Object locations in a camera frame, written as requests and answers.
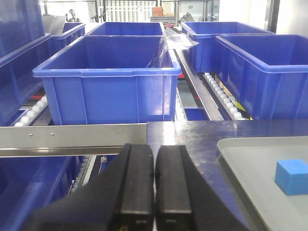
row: blue plastic bin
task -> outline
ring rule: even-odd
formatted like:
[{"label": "blue plastic bin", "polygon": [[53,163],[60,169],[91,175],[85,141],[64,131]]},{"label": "blue plastic bin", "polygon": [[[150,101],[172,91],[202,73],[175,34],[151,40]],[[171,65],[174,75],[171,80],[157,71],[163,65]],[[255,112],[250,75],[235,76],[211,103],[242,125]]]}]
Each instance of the blue plastic bin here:
[{"label": "blue plastic bin", "polygon": [[198,45],[189,49],[189,61],[196,72],[216,72],[221,57],[215,36],[235,34],[273,34],[238,22],[186,22],[181,23],[183,32]]},{"label": "blue plastic bin", "polygon": [[31,211],[67,195],[71,159],[0,158],[0,230],[18,231]]},{"label": "blue plastic bin", "polygon": [[87,35],[162,35],[162,23],[105,22]]},{"label": "blue plastic bin", "polygon": [[43,35],[38,0],[1,0],[0,57]]},{"label": "blue plastic bin", "polygon": [[41,77],[56,125],[174,119],[180,65],[146,68],[160,36],[86,36],[33,70]]},{"label": "blue plastic bin", "polygon": [[63,34],[52,36],[53,47],[52,54],[57,53],[68,44],[75,41],[77,38],[85,35],[85,23],[65,23]]},{"label": "blue plastic bin", "polygon": [[50,34],[0,58],[0,126],[42,86],[32,70],[50,57]]},{"label": "blue plastic bin", "polygon": [[308,38],[221,36],[220,80],[253,119],[308,118]]}]

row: metal table surface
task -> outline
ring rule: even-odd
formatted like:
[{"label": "metal table surface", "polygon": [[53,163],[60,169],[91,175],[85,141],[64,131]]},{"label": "metal table surface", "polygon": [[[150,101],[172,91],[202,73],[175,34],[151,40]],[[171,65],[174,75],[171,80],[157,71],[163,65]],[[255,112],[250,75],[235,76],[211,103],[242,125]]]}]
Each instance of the metal table surface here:
[{"label": "metal table surface", "polygon": [[266,230],[247,196],[220,157],[224,138],[308,135],[308,119],[150,122],[147,143],[154,156],[161,145],[186,145],[197,169],[234,215],[252,231]]}]

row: cardboard box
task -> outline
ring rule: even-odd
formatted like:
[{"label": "cardboard box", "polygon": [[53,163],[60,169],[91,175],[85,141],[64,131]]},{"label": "cardboard box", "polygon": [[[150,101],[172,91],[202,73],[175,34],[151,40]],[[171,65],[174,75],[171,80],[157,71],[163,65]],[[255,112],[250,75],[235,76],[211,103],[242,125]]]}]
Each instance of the cardboard box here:
[{"label": "cardboard box", "polygon": [[163,16],[163,7],[153,7],[152,8],[153,17]]}]

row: clear plastic bag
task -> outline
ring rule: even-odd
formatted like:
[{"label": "clear plastic bag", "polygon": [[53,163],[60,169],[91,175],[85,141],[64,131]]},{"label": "clear plastic bag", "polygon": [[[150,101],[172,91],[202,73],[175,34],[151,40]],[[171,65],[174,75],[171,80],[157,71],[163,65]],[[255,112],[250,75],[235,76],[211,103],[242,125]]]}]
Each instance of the clear plastic bag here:
[{"label": "clear plastic bag", "polygon": [[156,53],[146,67],[166,67],[166,64],[168,63],[166,52],[169,49],[187,50],[197,44],[199,43],[193,41],[186,34],[178,34],[167,27],[163,33],[163,37],[159,41],[159,46]]}]

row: blue foam cube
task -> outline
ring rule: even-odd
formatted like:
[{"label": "blue foam cube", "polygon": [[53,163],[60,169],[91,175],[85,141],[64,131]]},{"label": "blue foam cube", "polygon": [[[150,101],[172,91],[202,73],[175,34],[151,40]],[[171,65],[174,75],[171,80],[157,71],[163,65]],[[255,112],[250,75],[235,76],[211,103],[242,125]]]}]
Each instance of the blue foam cube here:
[{"label": "blue foam cube", "polygon": [[308,194],[308,165],[299,159],[277,161],[275,182],[288,196]]}]

